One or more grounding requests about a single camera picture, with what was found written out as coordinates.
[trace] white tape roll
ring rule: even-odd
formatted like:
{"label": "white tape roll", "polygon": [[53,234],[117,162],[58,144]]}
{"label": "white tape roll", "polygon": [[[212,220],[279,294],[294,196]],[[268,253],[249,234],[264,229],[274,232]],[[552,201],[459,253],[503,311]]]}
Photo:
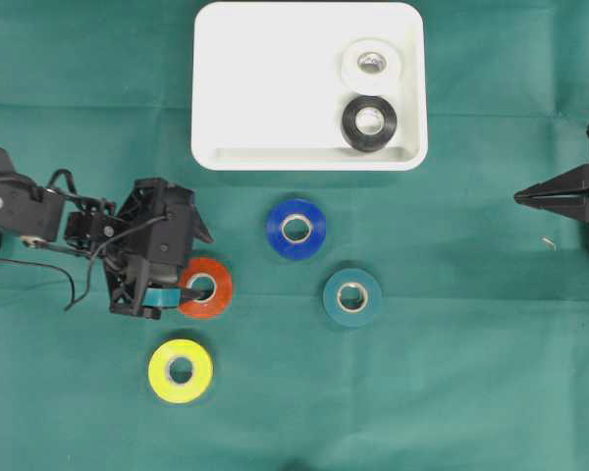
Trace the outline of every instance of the white tape roll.
{"label": "white tape roll", "polygon": [[400,86],[402,60],[397,50],[378,39],[362,39],[343,54],[345,84],[361,95],[396,93]]}

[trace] blue tape roll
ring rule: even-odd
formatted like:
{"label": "blue tape roll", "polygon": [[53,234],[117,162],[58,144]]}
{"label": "blue tape roll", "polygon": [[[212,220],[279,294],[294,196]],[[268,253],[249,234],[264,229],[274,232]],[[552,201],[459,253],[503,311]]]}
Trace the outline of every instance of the blue tape roll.
{"label": "blue tape roll", "polygon": [[[301,219],[309,224],[310,231],[302,241],[288,240],[283,226],[289,218]],[[303,260],[314,255],[325,240],[325,215],[305,199],[289,199],[273,208],[266,221],[266,235],[273,248],[283,257]]]}
{"label": "blue tape roll", "polygon": [[142,306],[146,307],[177,307],[181,302],[180,288],[149,288],[144,295]]}
{"label": "blue tape roll", "polygon": [[[362,305],[349,310],[339,301],[341,288],[363,288]],[[361,327],[371,322],[383,306],[380,284],[364,270],[347,268],[330,277],[323,290],[323,304],[327,314],[346,327]]]}

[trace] white tray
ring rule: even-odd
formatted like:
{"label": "white tray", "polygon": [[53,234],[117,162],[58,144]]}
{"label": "white tray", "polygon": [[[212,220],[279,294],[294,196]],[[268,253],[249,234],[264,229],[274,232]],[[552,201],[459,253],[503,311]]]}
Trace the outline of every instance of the white tray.
{"label": "white tray", "polygon": [[[382,94],[398,129],[384,149],[353,150],[341,115],[355,93],[345,51],[362,39],[392,46],[397,87]],[[384,170],[427,153],[423,23],[403,3],[216,2],[194,25],[191,150],[212,170]]]}

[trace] wire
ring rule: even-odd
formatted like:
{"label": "wire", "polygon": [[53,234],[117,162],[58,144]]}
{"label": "wire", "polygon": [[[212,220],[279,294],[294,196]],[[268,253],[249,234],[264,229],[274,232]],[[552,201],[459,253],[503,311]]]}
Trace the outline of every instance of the wire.
{"label": "wire", "polygon": [[74,194],[70,193],[69,191],[65,191],[64,189],[61,189],[59,186],[51,186],[48,189],[54,191],[57,194],[60,194],[68,201],[75,203],[82,212],[87,212],[87,209],[83,207],[84,203],[87,206],[95,206],[96,208],[99,208],[101,211],[106,210],[110,214],[113,214],[115,209],[115,203],[112,203],[111,201],[107,201],[105,199],[96,199],[90,198],[89,196],[80,196],[79,194]]}
{"label": "wire", "polygon": [[14,260],[11,258],[0,258],[0,263],[11,263],[13,265],[26,265],[26,266],[30,266],[30,267],[49,268],[51,270],[55,270],[57,272],[63,273],[66,276],[66,278],[68,279],[68,282],[70,282],[71,295],[70,295],[70,304],[68,304],[68,306],[70,306],[73,302],[75,302],[75,296],[77,295],[77,291],[75,289],[75,281],[72,278],[72,275],[70,275],[70,273],[68,273],[67,270],[64,270],[63,268],[57,267],[55,265],[49,265],[47,263],[28,262],[26,260]]}
{"label": "wire", "polygon": [[68,169],[59,169],[56,170],[54,174],[50,177],[48,184],[46,185],[47,188],[54,187],[55,182],[59,179],[59,177],[65,177],[66,184],[68,185],[68,191],[70,193],[77,193],[77,186],[75,185],[75,178],[72,176],[72,172]]}
{"label": "wire", "polygon": [[83,292],[83,294],[81,296],[79,296],[77,299],[74,299],[70,304],[68,304],[68,306],[66,306],[65,310],[69,311],[76,304],[83,301],[85,299],[85,297],[89,294],[89,290],[91,288],[91,271],[93,269],[94,263],[96,262],[96,258],[98,258],[98,255],[100,254],[100,252],[107,245],[109,245],[110,243],[115,242],[116,240],[119,240],[123,237],[130,236],[131,234],[134,234],[134,233],[137,233],[138,231],[146,229],[148,226],[158,223],[159,221],[164,221],[165,219],[168,219],[168,216],[157,216],[155,218],[151,218],[151,219],[143,222],[139,226],[135,226],[134,228],[130,228],[130,229],[127,229],[126,231],[119,233],[118,235],[114,235],[113,237],[105,240],[100,245],[98,245],[98,248],[96,248],[96,250],[94,250],[94,252],[91,254],[91,257],[89,257],[89,265],[87,266],[87,277],[85,279],[85,291]]}

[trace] green tablecloth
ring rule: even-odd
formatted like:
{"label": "green tablecloth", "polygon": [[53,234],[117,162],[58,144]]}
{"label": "green tablecloth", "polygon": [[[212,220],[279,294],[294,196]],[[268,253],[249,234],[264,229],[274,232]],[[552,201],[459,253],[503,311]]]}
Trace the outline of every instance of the green tablecloth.
{"label": "green tablecloth", "polygon": [[[589,470],[588,231],[512,201],[589,160],[589,0],[410,3],[426,34],[418,169],[216,173],[188,151],[202,2],[0,0],[0,146],[18,170],[45,183],[68,167],[116,200],[155,175],[194,188],[216,239],[199,253],[237,290],[218,319],[149,322],[107,312],[100,269],[64,313],[58,275],[0,266],[0,470]],[[329,223],[298,263],[263,230],[293,194]],[[1,256],[58,262],[81,286],[82,260],[7,239]],[[321,303],[346,263],[386,295],[355,331]],[[199,403],[149,388],[174,336],[214,355]]]}

